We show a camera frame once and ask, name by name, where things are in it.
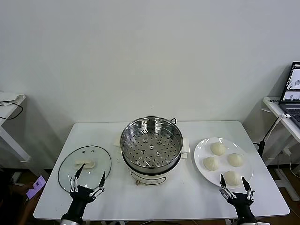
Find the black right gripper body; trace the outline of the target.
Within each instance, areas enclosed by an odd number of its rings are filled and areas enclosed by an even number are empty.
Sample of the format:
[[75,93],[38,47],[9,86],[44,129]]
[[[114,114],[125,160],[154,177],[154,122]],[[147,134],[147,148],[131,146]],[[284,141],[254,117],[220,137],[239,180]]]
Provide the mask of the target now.
[[229,197],[227,202],[235,208],[238,218],[254,218],[250,209],[254,201],[248,199],[247,194],[236,192],[233,192],[233,194],[235,197]]

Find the bystander hand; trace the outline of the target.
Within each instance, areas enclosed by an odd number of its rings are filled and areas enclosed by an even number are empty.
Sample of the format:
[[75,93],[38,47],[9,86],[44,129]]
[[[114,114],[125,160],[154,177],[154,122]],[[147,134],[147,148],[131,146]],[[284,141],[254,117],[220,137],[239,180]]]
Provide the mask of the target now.
[[[23,185],[13,185],[12,186],[12,191],[14,193],[17,193],[19,195],[22,196],[26,196],[26,193],[28,192],[29,189],[33,189],[33,182],[27,183],[27,184],[23,184]],[[32,200],[39,200],[40,199],[40,193],[37,193],[34,197],[32,197],[29,201]]]

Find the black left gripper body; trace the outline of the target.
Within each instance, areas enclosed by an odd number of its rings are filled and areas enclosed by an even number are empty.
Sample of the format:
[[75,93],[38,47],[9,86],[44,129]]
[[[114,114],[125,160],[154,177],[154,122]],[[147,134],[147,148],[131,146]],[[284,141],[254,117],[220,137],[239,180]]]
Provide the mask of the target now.
[[94,201],[93,196],[93,189],[78,186],[78,191],[70,192],[70,196],[72,198],[72,202],[70,207],[67,211],[67,214],[72,217],[82,217],[84,214],[84,210],[86,205],[92,203]]

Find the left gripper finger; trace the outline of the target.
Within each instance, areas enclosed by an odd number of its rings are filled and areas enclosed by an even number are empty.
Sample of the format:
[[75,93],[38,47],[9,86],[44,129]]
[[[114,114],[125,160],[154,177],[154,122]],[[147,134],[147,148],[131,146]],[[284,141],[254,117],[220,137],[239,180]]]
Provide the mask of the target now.
[[97,198],[101,193],[103,193],[105,191],[105,187],[104,187],[104,185],[105,185],[105,175],[106,175],[106,171],[104,171],[99,185],[95,189],[93,189],[93,192],[90,194],[90,197]]
[[78,192],[78,179],[79,179],[79,176],[82,172],[84,168],[84,165],[82,165],[77,171],[76,173],[74,174],[73,177],[70,178],[70,192]]

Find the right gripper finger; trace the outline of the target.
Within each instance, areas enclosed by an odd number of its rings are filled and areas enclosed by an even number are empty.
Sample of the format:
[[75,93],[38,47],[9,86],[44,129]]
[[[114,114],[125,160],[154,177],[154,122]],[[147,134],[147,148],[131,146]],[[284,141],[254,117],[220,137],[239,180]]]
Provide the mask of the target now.
[[220,185],[221,188],[219,191],[226,200],[228,200],[229,198],[230,199],[236,198],[236,195],[227,188],[225,179],[222,174],[220,175]]
[[253,201],[253,195],[255,191],[250,187],[250,184],[247,182],[247,180],[244,177],[242,177],[242,183],[246,191],[245,194],[242,194],[242,200]]

